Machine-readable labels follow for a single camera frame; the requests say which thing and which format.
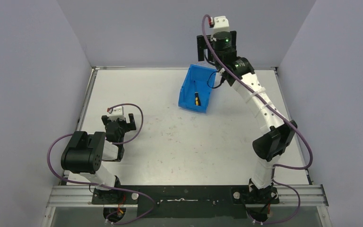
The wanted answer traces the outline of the black yellow screwdriver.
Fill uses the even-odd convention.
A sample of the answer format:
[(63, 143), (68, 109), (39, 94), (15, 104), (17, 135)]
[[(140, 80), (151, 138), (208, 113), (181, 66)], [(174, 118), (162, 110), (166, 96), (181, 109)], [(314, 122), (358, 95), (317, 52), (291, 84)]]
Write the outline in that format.
[(200, 97), (199, 97), (199, 93), (198, 93), (198, 89), (197, 89), (197, 84), (196, 81), (193, 81), (194, 84), (194, 96), (195, 96), (195, 105), (196, 106), (201, 106), (201, 101), (200, 101)]

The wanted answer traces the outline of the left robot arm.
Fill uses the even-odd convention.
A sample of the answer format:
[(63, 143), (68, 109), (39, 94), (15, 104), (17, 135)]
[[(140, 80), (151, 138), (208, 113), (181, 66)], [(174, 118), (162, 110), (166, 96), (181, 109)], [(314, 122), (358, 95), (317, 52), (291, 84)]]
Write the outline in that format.
[(71, 136), (61, 157), (61, 167), (74, 174), (79, 174), (90, 183), (93, 193), (93, 204), (134, 203), (132, 193), (119, 189), (119, 178), (110, 173), (102, 164), (103, 161), (121, 162), (124, 155), (124, 136), (129, 131), (135, 131), (134, 115), (128, 115), (129, 120), (120, 114), (103, 115), (101, 117), (105, 131), (88, 134), (85, 131), (75, 131)]

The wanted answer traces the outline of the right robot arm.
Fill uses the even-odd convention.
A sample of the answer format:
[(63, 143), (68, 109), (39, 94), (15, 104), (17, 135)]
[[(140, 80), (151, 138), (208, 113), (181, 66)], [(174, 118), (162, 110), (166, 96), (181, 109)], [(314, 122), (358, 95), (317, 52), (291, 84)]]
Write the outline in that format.
[(272, 182), (274, 165), (295, 135), (295, 121), (285, 123), (270, 101), (265, 88), (258, 81), (247, 58), (237, 55), (236, 31), (221, 31), (214, 36), (197, 36), (198, 60), (206, 60), (216, 67), (221, 82), (227, 82), (243, 98), (255, 117), (262, 136), (253, 141), (258, 157), (255, 171), (249, 179), (248, 190), (241, 193), (246, 203), (278, 203), (277, 190)]

